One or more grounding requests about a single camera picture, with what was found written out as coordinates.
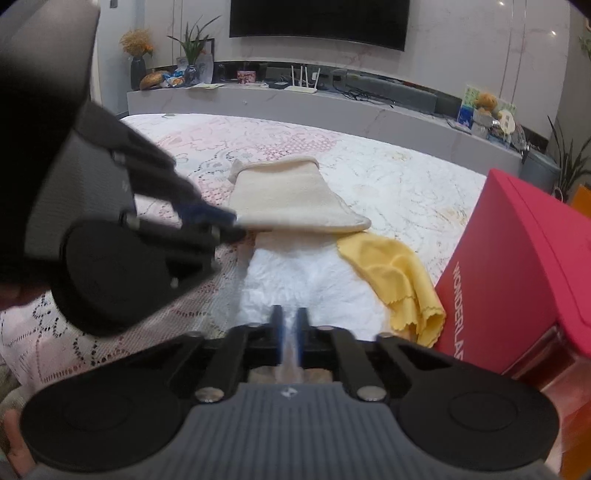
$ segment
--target tv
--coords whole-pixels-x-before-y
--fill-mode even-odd
[[[404,50],[410,0],[232,0],[231,37],[317,37]]]

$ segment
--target finger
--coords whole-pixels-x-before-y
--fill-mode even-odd
[[[49,288],[45,285],[23,288],[21,290],[21,294],[17,298],[16,305],[22,306],[26,305],[27,303],[31,303],[37,297],[43,295],[47,290],[49,290]]]
[[[6,310],[11,307],[20,307],[31,303],[37,297],[48,290],[47,286],[20,287],[20,286],[0,286],[0,310]]]
[[[10,442],[8,461],[20,477],[26,476],[35,468],[35,460],[22,438],[19,428],[21,414],[16,410],[8,410],[4,415],[4,432]]]
[[[27,448],[24,438],[21,435],[21,429],[18,424],[21,420],[21,413],[17,410],[8,410],[4,414],[4,432],[10,442],[11,450],[22,450]]]
[[[0,300],[15,300],[21,294],[19,285],[0,285]]]

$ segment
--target green plant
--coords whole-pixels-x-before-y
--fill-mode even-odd
[[[568,199],[568,191],[573,187],[574,182],[576,182],[583,175],[591,175],[591,170],[585,168],[585,164],[591,157],[588,155],[583,156],[583,152],[591,143],[591,136],[583,143],[579,154],[574,157],[573,140],[570,141],[570,148],[567,151],[566,144],[564,143],[564,135],[562,133],[562,129],[560,128],[558,119],[556,120],[558,132],[556,131],[552,120],[550,120],[550,117],[548,117],[548,122],[550,122],[550,126],[552,127],[552,135],[554,136],[556,148],[558,150],[558,161],[554,159],[556,164],[560,167],[558,187],[563,195],[563,201],[566,202]]]
[[[591,60],[591,37],[579,37],[579,42],[581,42],[581,49],[587,53],[589,60]]]
[[[201,38],[201,33],[203,33],[203,30],[205,30],[205,27],[212,24],[220,17],[221,17],[221,15],[218,15],[216,18],[214,18],[213,20],[210,20],[204,26],[202,26],[202,28],[199,28],[199,25],[197,25],[197,24],[203,18],[203,16],[201,16],[201,17],[199,17],[199,20],[197,20],[195,22],[195,24],[194,24],[193,28],[191,28],[191,30],[189,30],[189,22],[187,22],[187,28],[185,29],[184,41],[180,41],[178,38],[172,37],[170,35],[166,35],[166,36],[168,38],[172,38],[172,40],[176,40],[177,42],[179,42],[181,44],[183,50],[185,51],[185,56],[187,57],[187,61],[188,61],[189,65],[193,65],[195,63],[195,61],[197,60],[197,57],[199,56],[199,54],[201,53],[201,51],[205,47],[205,43],[209,39],[209,35],[205,35],[205,37]],[[195,30],[195,28],[197,28],[197,34],[195,35],[195,38],[193,38],[193,30]]]

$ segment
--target trash can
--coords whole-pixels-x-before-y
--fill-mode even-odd
[[[521,180],[552,194],[559,177],[560,167],[550,157],[537,150],[529,150],[525,154],[523,168],[519,174]]]

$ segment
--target beige towel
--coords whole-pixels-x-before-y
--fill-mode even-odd
[[[236,161],[229,207],[237,223],[251,230],[360,232],[371,221],[356,214],[332,192],[313,157],[289,156],[275,162]]]

